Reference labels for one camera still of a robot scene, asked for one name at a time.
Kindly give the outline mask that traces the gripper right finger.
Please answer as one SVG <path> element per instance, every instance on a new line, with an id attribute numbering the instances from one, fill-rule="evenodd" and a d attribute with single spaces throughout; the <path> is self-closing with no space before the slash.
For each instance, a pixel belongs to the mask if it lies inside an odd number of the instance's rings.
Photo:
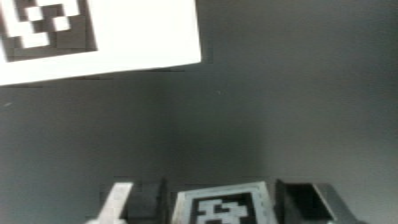
<path id="1" fill-rule="evenodd" d="M 355 217 L 328 183 L 275 181 L 278 224 L 367 224 Z"/>

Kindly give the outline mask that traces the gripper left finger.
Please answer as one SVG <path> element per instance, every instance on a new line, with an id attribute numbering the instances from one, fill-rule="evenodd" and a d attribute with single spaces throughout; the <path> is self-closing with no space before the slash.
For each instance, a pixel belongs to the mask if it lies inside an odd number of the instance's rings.
<path id="1" fill-rule="evenodd" d="M 166 180 L 115 182 L 85 224 L 168 224 Z"/>

